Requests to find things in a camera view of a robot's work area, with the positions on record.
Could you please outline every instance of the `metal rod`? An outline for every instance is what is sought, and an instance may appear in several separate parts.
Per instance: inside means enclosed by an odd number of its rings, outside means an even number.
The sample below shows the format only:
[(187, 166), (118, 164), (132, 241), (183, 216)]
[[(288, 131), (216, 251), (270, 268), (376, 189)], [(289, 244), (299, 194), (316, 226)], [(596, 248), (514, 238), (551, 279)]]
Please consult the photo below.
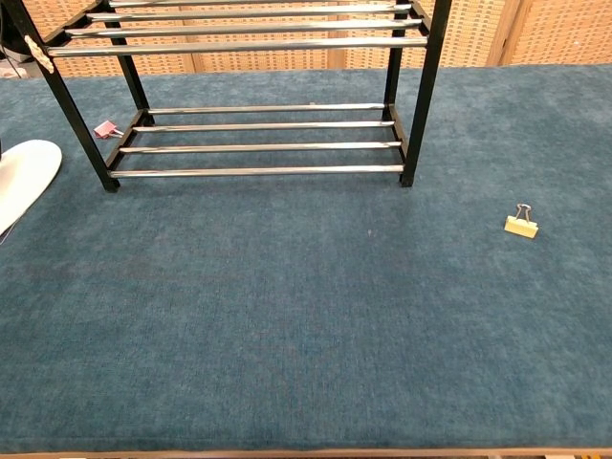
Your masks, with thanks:
[(245, 153), (252, 151), (376, 150), (397, 148), (401, 144), (401, 142), (323, 142), (201, 146), (129, 146), (122, 147), (120, 152), (126, 155), (161, 155), (185, 153)]
[(313, 31), (352, 31), (373, 30), (388, 31), (417, 28), (421, 19), (395, 20), (349, 20), (320, 22), (286, 22), (279, 24), (236, 24), (221, 26), (184, 26), (142, 29), (68, 29), (66, 34), (71, 38), (132, 38), (142, 36), (172, 35), (213, 35), (221, 33), (278, 33), (278, 32), (313, 32)]
[[(17, 30), (19, 30), (21, 36), (23, 37), (25, 35), (29, 35), (36, 45), (38, 45), (41, 49), (44, 49), (45, 46), (42, 37), (40, 36), (40, 33), (38, 33), (38, 30), (23, 2), (9, 1), (3, 3), (2, 5), (6, 7), (7, 13), (11, 16), (11, 19)], [(57, 103), (64, 112), (64, 115), (75, 132), (78, 141), (83, 147), (83, 150), (85, 150), (85, 154), (89, 158), (89, 161), (96, 171), (96, 174), (98, 174), (104, 189), (109, 192), (117, 191), (119, 188), (119, 182), (109, 176), (104, 159), (102, 158), (102, 155), (96, 146), (96, 142), (94, 142), (94, 139), (89, 132), (87, 124), (85, 124), (83, 117), (78, 112), (77, 105), (70, 95), (61, 74), (57, 69), (50, 73), (42, 65), (38, 64), (38, 67), (40, 68), (42, 76), (44, 76), (47, 80), (51, 91), (54, 93)]]
[(175, 55), (274, 50), (325, 50), (332, 48), (424, 47), (426, 38), (327, 38), (310, 40), (235, 41), (226, 43), (173, 43), (167, 45), (104, 46), (96, 48), (48, 48), (52, 57), (99, 55)]
[[(310, 2), (328, 2), (329, 0), (310, 0)], [(301, 3), (302, 0), (127, 0), (111, 1), (114, 8), (149, 8), (149, 7), (195, 7), (209, 5), (244, 5), (258, 3)]]
[(447, 30), (448, 15), (452, 0), (436, 0), (431, 19), (431, 29), (429, 31), (429, 43), (425, 54), (425, 63), (421, 73), (421, 84), (419, 85), (419, 95), (414, 109), (412, 119), (412, 129), (408, 141), (408, 151), (406, 152), (404, 172), (402, 173), (402, 186), (412, 186), (414, 174), (419, 161), (423, 135), (427, 123), (427, 114), (431, 104), (431, 95), (436, 82), (438, 65), (440, 64), (440, 54), (444, 45), (444, 35)]
[(93, 22), (125, 22), (125, 21), (164, 21), (181, 19), (221, 19), (244, 17), (272, 17), (272, 16), (321, 16), (330, 14), (384, 14), (395, 12), (408, 13), (410, 5), (348, 5), (340, 7), (304, 7), (287, 9), (262, 10), (215, 10), (215, 11), (164, 11), (164, 12), (126, 12), (105, 13), (95, 12), (87, 14)]
[(382, 110), (383, 103), (336, 103), (309, 105), (260, 105), (246, 107), (185, 107), (149, 108), (150, 115), (194, 115), (210, 113), (256, 113), (256, 112), (316, 112), (340, 110)]
[(402, 172), (401, 165), (326, 165), (318, 167), (240, 167), (234, 169), (115, 170), (111, 177), (227, 177), (235, 175), (357, 174)]
[(256, 122), (245, 124), (191, 124), (180, 126), (136, 126), (139, 133), (260, 131), (284, 129), (337, 129), (391, 127), (395, 121), (315, 121), (315, 122)]

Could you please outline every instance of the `yellow binder clip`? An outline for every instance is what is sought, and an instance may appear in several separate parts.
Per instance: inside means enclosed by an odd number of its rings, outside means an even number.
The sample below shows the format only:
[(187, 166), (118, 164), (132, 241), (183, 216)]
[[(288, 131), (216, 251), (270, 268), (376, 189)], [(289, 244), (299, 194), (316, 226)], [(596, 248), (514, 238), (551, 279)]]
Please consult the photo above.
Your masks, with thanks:
[[(516, 216), (512, 217), (512, 215), (508, 215), (504, 230), (507, 232), (513, 232), (519, 236), (531, 237), (533, 239), (537, 234), (537, 223), (532, 222), (529, 219), (529, 214), (532, 211), (532, 207), (528, 206), (527, 204), (517, 204), (516, 208), (518, 209)], [(525, 218), (518, 218), (523, 210), (525, 210)]]

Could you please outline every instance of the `teal fabric surface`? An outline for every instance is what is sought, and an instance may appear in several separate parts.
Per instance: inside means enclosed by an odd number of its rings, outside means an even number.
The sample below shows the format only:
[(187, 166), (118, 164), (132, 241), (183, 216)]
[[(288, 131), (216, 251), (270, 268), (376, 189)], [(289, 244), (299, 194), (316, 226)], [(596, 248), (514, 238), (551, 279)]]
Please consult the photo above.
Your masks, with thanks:
[[(379, 101), (383, 82), (144, 79), (153, 106)], [(403, 73), (406, 126), (417, 82)], [(69, 86), (92, 126), (134, 114), (122, 79)], [(393, 175), (295, 176), (126, 180), (107, 194), (44, 81), (0, 81), (3, 144), (46, 139), (64, 154), (0, 247), (0, 452), (612, 446), (611, 88), (610, 66), (443, 70), (411, 189)], [(126, 165), (349, 160), (394, 158)], [(503, 230), (518, 202), (534, 207), (535, 240)]]

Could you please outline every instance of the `woven wall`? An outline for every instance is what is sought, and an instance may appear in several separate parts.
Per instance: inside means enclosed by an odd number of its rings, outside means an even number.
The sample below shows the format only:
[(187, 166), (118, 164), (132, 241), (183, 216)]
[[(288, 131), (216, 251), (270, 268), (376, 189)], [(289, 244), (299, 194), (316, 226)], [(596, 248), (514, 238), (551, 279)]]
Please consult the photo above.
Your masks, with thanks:
[(612, 62), (612, 1), (534, 0), (513, 64)]
[[(504, 1), (455, 0), (453, 2), (441, 65), (449, 67), (486, 65)], [(433, 12), (433, 0), (422, 0), (420, 3), (428, 14)], [(363, 33), (350, 32), (348, 36), (359, 35)], [(372, 31), (367, 35), (388, 36), (385, 31)], [(383, 68), (386, 67), (389, 51), (356, 49), (348, 50), (346, 54), (348, 68)], [(424, 51), (404, 50), (402, 63), (404, 67), (421, 67), (424, 57)]]
[[(64, 23), (77, 12), (91, 4), (91, 0), (25, 0), (36, 27), (44, 36)], [(176, 8), (156, 8), (155, 11), (175, 11)], [(136, 11), (125, 9), (125, 12)], [(153, 11), (138, 9), (138, 12)], [(181, 21), (155, 21), (123, 23), (125, 27), (163, 27), (181, 25)], [(92, 28), (104, 28), (103, 24), (94, 24)], [(185, 43), (183, 36), (133, 38), (129, 44), (143, 43)], [(73, 40), (69, 47), (108, 46), (110, 40), (87, 39)], [(137, 55), (134, 62), (143, 74), (181, 74), (193, 72), (193, 59), (190, 55)], [(121, 75), (121, 69), (115, 57), (79, 57), (56, 59), (55, 65), (65, 77), (104, 77)]]
[[(320, 6), (320, 3), (288, 3), (263, 5), (214, 5), (209, 7), (182, 7), (184, 11), (243, 11), (278, 10)], [(243, 19), (209, 19), (186, 21), (188, 25), (232, 25), (266, 24), (283, 22), (325, 21), (329, 16), (254, 17)], [(197, 35), (189, 37), (192, 42), (223, 43), (227, 41), (275, 41), (283, 39), (327, 38), (327, 32), (315, 33), (243, 33)], [(267, 51), (242, 53), (206, 53), (194, 55), (196, 69), (200, 72), (226, 72), (249, 70), (308, 70), (327, 68), (327, 52), (324, 50)]]
[[(393, 0), (360, 0), (369, 4), (392, 4)], [(90, 0), (25, 0), (34, 22), (42, 34), (51, 32), (90, 3)], [(328, 2), (328, 5), (345, 5), (348, 1)], [(424, 9), (433, 10), (433, 0), (421, 0)], [(514, 17), (516, 9), (510, 4), (521, 5), (525, 14)], [(237, 5), (211, 7), (159, 8), (155, 11), (190, 11), (197, 9), (265, 9), (298, 8), (300, 6), (325, 5), (321, 3), (293, 3), (273, 5)], [(148, 9), (122, 11), (151, 11)], [(301, 16), (295, 18), (247, 18), (247, 23), (282, 21), (324, 21), (364, 17), (388, 18), (388, 15)], [(124, 23), (125, 27), (160, 27), (174, 25), (232, 24), (236, 19), (160, 21)], [(497, 46), (504, 43), (506, 35), (500, 31), (512, 31), (517, 36), (505, 63), (603, 63), (612, 62), (612, 0), (454, 0), (448, 23), (447, 39), (442, 55), (443, 66), (473, 67), (496, 65), (488, 58)], [(276, 40), (288, 38), (325, 38), (343, 36), (389, 36), (390, 31), (350, 31), (317, 33), (261, 33), (243, 35), (199, 35), (176, 37), (135, 38), (130, 44), (223, 42), (232, 40)], [(74, 40), (69, 46), (109, 44), (108, 40)], [(420, 67), (425, 52), (404, 50), (403, 65)], [(212, 53), (200, 55), (147, 55), (135, 56), (139, 71), (143, 74), (173, 74), (191, 72), (226, 72), (248, 70), (308, 70), (308, 69), (358, 69), (384, 68), (388, 50), (308, 50), (277, 52)], [(58, 59), (57, 67), (66, 77), (119, 75), (120, 68), (114, 57), (82, 57)]]

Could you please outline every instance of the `wooden edge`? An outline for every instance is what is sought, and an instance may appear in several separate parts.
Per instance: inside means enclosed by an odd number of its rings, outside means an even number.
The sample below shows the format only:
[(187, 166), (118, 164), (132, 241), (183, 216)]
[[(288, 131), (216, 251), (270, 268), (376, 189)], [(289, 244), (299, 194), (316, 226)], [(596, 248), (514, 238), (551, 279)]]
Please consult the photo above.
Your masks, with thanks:
[(501, 56), (504, 51), (504, 47), (507, 44), (510, 31), (516, 21), (516, 15), (518, 13), (518, 7), (520, 6), (520, 0), (506, 0), (504, 8), (501, 11), (499, 17), (499, 23), (493, 36), (491, 48), (489, 49), (489, 56), (487, 57), (487, 66), (500, 65)]
[[(350, 2), (340, 1), (336, 3), (330, 3), (329, 5), (350, 5)], [(346, 14), (335, 16), (330, 18), (331, 21), (343, 21), (349, 19)], [(348, 36), (348, 31), (330, 31), (327, 35), (329, 38), (345, 38)], [(327, 68), (328, 69), (345, 69), (346, 68), (346, 50), (335, 49), (327, 51)]]
[[(190, 11), (189, 7), (178, 7), (178, 9), (179, 11)], [(188, 26), (189, 21), (188, 20), (177, 21), (177, 25), (178, 26)], [(186, 35), (185, 41), (187, 43), (195, 43), (198, 40), (196, 36)], [(202, 72), (206, 71), (204, 67), (204, 62), (202, 61), (202, 58), (200, 57), (200, 55), (195, 55), (195, 54), (184, 55), (184, 60), (185, 60), (185, 66), (191, 73), (201, 74)]]
[(338, 448), (338, 449), (262, 449), (215, 451), (109, 451), (109, 452), (35, 452), (0, 454), (1, 459), (289, 459), (362, 457), (444, 457), (444, 456), (544, 456), (612, 455), (612, 448)]
[(516, 51), (516, 45), (518, 39), (523, 33), (527, 16), (532, 8), (534, 0), (520, 0), (518, 10), (514, 17), (514, 22), (510, 27), (508, 38), (506, 39), (505, 45), (503, 46), (501, 57), (499, 58), (499, 65), (509, 65), (513, 62), (514, 52)]

